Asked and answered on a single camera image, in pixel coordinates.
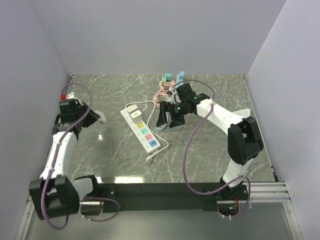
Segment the white rounded charger plug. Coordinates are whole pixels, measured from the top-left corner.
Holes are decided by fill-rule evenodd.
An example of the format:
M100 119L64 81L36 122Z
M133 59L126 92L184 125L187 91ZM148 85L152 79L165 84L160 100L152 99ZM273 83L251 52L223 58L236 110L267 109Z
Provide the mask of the white rounded charger plug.
M105 116L105 114L102 112L102 111L99 111L99 110L95 110L94 111L97 115L99 115L99 118L98 118L98 122L100 123L100 124L105 124L106 123L106 116Z

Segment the white square charger plug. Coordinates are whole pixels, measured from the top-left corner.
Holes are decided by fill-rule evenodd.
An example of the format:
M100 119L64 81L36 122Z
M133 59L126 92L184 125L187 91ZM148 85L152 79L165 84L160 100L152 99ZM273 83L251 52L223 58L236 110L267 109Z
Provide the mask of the white square charger plug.
M139 110L136 104L130 105L126 108L126 112L130 118L130 120L137 124L138 122L142 121L142 112Z

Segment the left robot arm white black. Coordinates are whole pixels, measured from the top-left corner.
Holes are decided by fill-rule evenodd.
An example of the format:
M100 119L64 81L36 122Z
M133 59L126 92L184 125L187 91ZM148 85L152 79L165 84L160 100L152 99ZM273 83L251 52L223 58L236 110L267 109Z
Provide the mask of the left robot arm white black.
M28 190L36 213L41 220L76 214L80 201L96 200L100 195L94 175L69 179L73 152L80 132L100 119L100 115L76 97L61 99L60 113L52 129L52 145L46 166L39 179L29 183Z

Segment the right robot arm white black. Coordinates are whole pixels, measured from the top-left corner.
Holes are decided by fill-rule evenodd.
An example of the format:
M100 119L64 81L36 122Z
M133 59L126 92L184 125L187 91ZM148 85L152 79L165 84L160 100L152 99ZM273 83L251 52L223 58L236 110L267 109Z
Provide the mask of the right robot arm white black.
M196 94L189 83L179 87L171 87L170 92L177 92L178 103L161 101L159 117L156 126L171 121L170 128L185 124L184 116L195 114L202 117L200 124L206 120L220 128L227 136L227 151L230 161L226 172L221 178L221 186L212 193L220 193L221 197L230 200L237 194L249 165L264 149L264 142L256 119L252 116L241 117L214 102L212 97L205 93Z

